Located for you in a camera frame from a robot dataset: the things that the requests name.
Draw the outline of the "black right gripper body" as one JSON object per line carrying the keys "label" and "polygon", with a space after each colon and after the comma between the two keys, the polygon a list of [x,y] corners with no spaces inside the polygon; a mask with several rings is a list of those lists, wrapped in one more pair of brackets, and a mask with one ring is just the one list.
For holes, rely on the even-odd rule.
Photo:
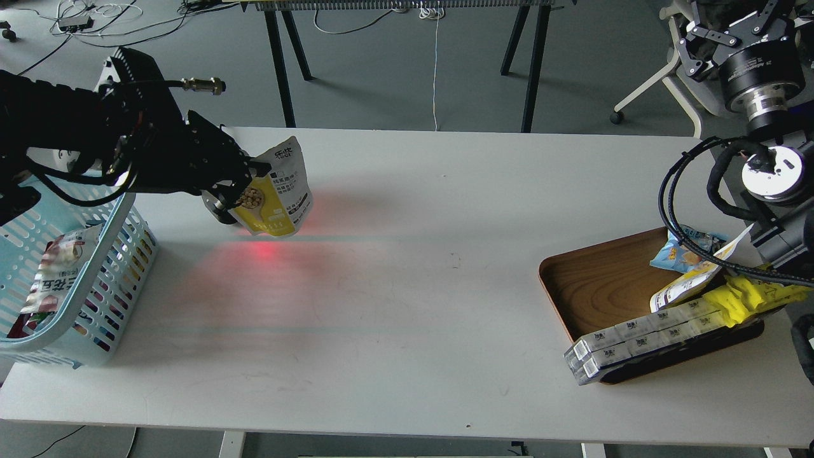
{"label": "black right gripper body", "polygon": [[790,125],[787,102],[805,88],[790,39],[764,41],[730,55],[720,67],[724,107],[742,113],[748,125]]}

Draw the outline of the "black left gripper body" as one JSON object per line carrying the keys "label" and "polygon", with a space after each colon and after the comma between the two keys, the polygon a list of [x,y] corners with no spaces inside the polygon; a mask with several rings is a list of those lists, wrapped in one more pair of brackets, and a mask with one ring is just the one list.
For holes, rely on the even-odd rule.
{"label": "black left gripper body", "polygon": [[238,143],[220,127],[193,110],[179,125],[156,130],[137,149],[130,192],[213,195],[220,180],[241,179]]}

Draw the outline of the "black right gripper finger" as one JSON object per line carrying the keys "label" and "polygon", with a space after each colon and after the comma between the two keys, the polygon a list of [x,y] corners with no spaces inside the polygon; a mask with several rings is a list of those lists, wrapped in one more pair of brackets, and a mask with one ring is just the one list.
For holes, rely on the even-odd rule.
{"label": "black right gripper finger", "polygon": [[759,1],[757,6],[744,18],[744,42],[790,41],[800,5],[796,1]]}
{"label": "black right gripper finger", "polygon": [[742,39],[729,31],[726,20],[693,20],[679,40],[679,56],[692,80],[715,78],[724,63],[742,50]]}

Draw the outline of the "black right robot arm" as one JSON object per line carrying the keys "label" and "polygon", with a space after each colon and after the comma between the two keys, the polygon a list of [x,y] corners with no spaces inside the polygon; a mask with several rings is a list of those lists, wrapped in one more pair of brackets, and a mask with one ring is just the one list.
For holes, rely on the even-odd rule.
{"label": "black right robot arm", "polygon": [[707,195],[753,221],[751,243],[779,274],[812,280],[812,103],[797,43],[812,45],[803,1],[692,1],[677,53],[695,81],[720,82],[725,109],[745,115],[745,137],[724,148]]}

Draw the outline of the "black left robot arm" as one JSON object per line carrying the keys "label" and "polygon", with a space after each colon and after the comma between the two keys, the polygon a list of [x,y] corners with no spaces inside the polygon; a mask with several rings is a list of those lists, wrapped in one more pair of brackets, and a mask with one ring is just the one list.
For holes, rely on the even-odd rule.
{"label": "black left robot arm", "polygon": [[195,112],[181,116],[172,88],[218,94],[209,80],[107,80],[96,91],[2,71],[2,224],[32,209],[36,177],[70,205],[94,207],[125,193],[201,195],[218,221],[270,164]]}

